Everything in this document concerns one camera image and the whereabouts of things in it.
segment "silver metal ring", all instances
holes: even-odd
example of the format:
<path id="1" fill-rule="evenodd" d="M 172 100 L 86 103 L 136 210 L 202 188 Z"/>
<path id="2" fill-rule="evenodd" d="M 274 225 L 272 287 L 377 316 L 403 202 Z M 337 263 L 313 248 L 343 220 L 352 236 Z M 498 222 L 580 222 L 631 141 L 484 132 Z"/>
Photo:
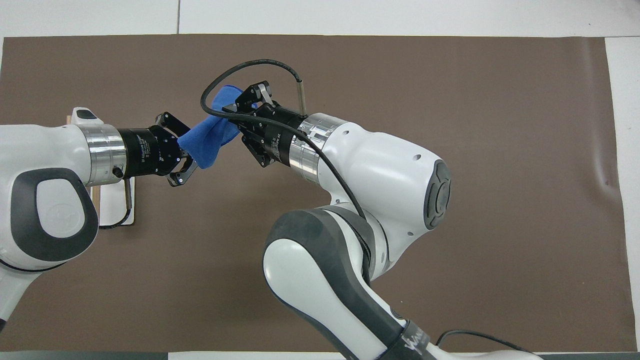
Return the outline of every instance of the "silver metal ring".
<path id="1" fill-rule="evenodd" d="M 298 130 L 305 132 L 309 139 L 322 150 L 333 131 L 345 123 L 345 120 L 337 117 L 315 113 L 309 115 L 298 126 Z M 305 179 L 320 184 L 318 180 L 319 161 L 320 156 L 307 143 L 297 139 L 295 136 L 293 137 L 289 148 L 289 164 L 294 171 L 301 174 Z"/>
<path id="2" fill-rule="evenodd" d="M 125 173 L 127 150 L 118 130 L 107 124 L 82 124 L 78 127 L 86 138 L 91 154 L 91 174 L 87 186 L 119 182 L 120 178 L 113 174 L 113 167 Z"/>

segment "brown mat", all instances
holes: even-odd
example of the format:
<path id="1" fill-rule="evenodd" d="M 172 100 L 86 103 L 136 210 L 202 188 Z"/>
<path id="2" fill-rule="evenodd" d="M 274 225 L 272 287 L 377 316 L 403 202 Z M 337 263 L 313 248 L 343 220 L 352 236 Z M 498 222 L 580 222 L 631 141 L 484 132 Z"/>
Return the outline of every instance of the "brown mat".
<path id="1" fill-rule="evenodd" d="M 601 38 L 6 38 L 1 121 L 57 126 L 87 106 L 116 127 L 162 111 L 193 126 L 205 86 L 262 57 L 301 74 L 310 112 L 400 136 L 451 168 L 445 222 L 373 284 L 399 313 L 432 338 L 465 328 L 535 351 L 636 349 Z M 263 79 L 297 106 L 281 69 L 229 80 Z M 182 188 L 136 182 L 135 225 L 41 276 L 0 350 L 333 350 L 260 268 L 272 223 L 328 194 L 281 164 L 261 169 L 239 140 Z"/>

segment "black cable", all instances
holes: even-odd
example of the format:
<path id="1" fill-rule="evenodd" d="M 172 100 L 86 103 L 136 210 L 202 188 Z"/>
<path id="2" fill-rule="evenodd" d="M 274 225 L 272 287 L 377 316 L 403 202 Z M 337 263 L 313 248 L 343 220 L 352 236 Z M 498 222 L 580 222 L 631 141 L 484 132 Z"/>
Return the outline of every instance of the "black cable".
<path id="1" fill-rule="evenodd" d="M 483 334 L 482 332 L 477 332 L 477 331 L 473 331 L 473 330 L 449 330 L 449 331 L 445 331 L 442 333 L 442 335 L 440 335 L 440 337 L 438 338 L 438 341 L 436 341 L 436 346 L 439 347 L 440 344 L 443 342 L 444 339 L 446 339 L 449 335 L 455 335 L 455 334 L 466 334 L 466 335 L 473 335 L 473 336 L 479 336 L 480 338 L 485 338 L 488 340 L 492 340 L 495 341 L 497 343 L 501 343 L 505 346 L 508 346 L 510 348 L 512 348 L 513 350 L 518 350 L 518 351 L 524 351 L 524 352 L 528 352 L 530 354 L 533 354 L 531 351 L 519 347 L 518 345 L 515 345 L 514 343 L 510 343 L 506 340 L 502 340 L 502 339 L 498 339 L 495 336 L 491 336 L 491 335 L 487 335 L 487 334 Z"/>
<path id="2" fill-rule="evenodd" d="M 106 230 L 106 229 L 113 229 L 114 227 L 118 227 L 118 226 L 124 224 L 125 221 L 127 221 L 127 219 L 129 218 L 129 215 L 131 215 L 131 209 L 127 209 L 127 212 L 124 213 L 124 217 L 120 221 L 118 221 L 117 223 L 115 223 L 113 225 L 101 225 L 101 226 L 98 226 L 98 229 Z"/>
<path id="3" fill-rule="evenodd" d="M 274 66 L 277 66 L 277 67 L 281 67 L 281 68 L 285 69 L 286 71 L 290 72 L 291 75 L 293 75 L 293 77 L 296 78 L 296 82 L 298 82 L 298 83 L 302 82 L 302 80 L 300 79 L 298 73 L 295 70 L 293 70 L 290 66 L 288 66 L 287 64 L 282 63 L 280 61 L 272 60 L 272 59 L 259 59 L 259 60 L 246 61 L 244 63 L 240 63 L 240 64 L 232 67 L 231 69 L 228 69 L 227 71 L 223 72 L 211 84 L 209 84 L 209 86 L 207 86 L 207 88 L 204 90 L 204 92 L 202 92 L 202 96 L 200 97 L 200 107 L 202 107 L 202 109 L 206 113 L 208 113 L 210 115 L 217 116 L 217 117 L 221 117 L 221 118 L 224 118 L 224 119 L 237 120 L 237 121 L 246 121 L 246 122 L 251 122 L 251 123 L 254 123 L 254 124 L 263 123 L 263 124 L 273 125 L 275 127 L 279 127 L 280 129 L 284 129 L 284 130 L 289 131 L 290 133 L 295 135 L 297 138 L 299 138 L 300 140 L 304 141 L 324 161 L 326 166 L 329 168 L 329 170 L 331 170 L 331 173 L 335 176 L 336 180 L 338 180 L 338 183 L 340 183 L 340 185 L 344 189 L 344 192 L 347 194 L 347 196 L 349 197 L 349 199 L 353 203 L 353 206 L 356 208 L 356 211 L 358 212 L 358 215 L 360 215 L 362 218 L 364 218 L 366 220 L 366 217 L 364 215 L 364 211 L 362 211 L 362 208 L 360 207 L 360 204 L 356 200 L 355 195 L 353 195 L 353 192 L 351 191 L 351 189 L 349 188 L 349 186 L 347 185 L 345 180 L 338 173 L 338 170 L 333 166 L 333 164 L 326 157 L 326 155 L 324 155 L 322 150 L 316 144 L 314 144 L 313 141 L 311 141 L 311 139 L 309 139 L 307 137 L 307 134 L 305 134 L 302 131 L 300 131 L 298 129 L 295 129 L 295 128 L 291 127 L 291 126 L 288 126 L 288 125 L 285 125 L 283 123 L 277 122 L 275 120 L 267 119 L 267 118 L 264 118 L 264 117 L 256 117 L 256 116 L 251 116 L 251 115 L 245 115 L 245 114 L 225 113 L 223 111 L 213 110 L 212 108 L 210 108 L 207 105 L 207 97 L 209 96 L 209 94 L 211 94 L 213 89 L 216 88 L 216 86 L 218 86 L 225 78 L 227 78 L 229 75 L 231 75 L 234 72 L 236 72 L 238 70 L 241 70 L 241 69 L 243 69 L 245 67 L 249 67 L 249 66 L 253 66 L 253 65 L 261 65 L 261 64 L 268 64 L 268 65 L 274 65 Z"/>

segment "blue towel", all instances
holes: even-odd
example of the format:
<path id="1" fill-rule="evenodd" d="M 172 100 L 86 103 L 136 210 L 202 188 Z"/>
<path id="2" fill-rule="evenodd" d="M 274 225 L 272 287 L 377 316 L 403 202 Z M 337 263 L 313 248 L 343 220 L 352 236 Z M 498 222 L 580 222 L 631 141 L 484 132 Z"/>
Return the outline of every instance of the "blue towel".
<path id="1" fill-rule="evenodd" d="M 220 111 L 223 106 L 233 104 L 242 90 L 225 85 L 216 94 L 211 108 Z M 209 115 L 186 134 L 178 138 L 178 144 L 191 155 L 200 168 L 208 168 L 216 161 L 220 147 L 233 140 L 239 131 L 227 119 Z"/>

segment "white floor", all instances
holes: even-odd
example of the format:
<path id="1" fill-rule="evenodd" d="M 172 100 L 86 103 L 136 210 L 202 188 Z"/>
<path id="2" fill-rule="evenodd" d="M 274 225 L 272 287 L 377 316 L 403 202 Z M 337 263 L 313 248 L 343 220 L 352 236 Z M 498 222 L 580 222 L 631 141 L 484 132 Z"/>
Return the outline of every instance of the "white floor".
<path id="1" fill-rule="evenodd" d="M 640 1 L 270 0 L 248 5 L 236 0 L 0 0 L 0 9 L 0 44 L 4 37 L 178 32 L 606 37 L 640 326 Z"/>

